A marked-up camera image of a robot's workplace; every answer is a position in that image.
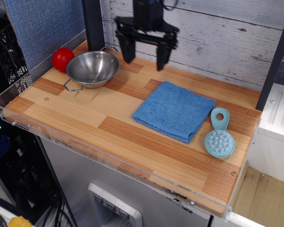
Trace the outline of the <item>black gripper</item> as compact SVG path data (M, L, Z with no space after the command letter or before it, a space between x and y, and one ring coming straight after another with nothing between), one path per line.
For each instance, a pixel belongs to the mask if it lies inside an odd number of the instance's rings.
M116 36L123 59L130 63L135 58L135 42L157 45L157 71L168 63L171 51L177 47L179 28L164 21L162 0L134 0L132 17L116 17Z

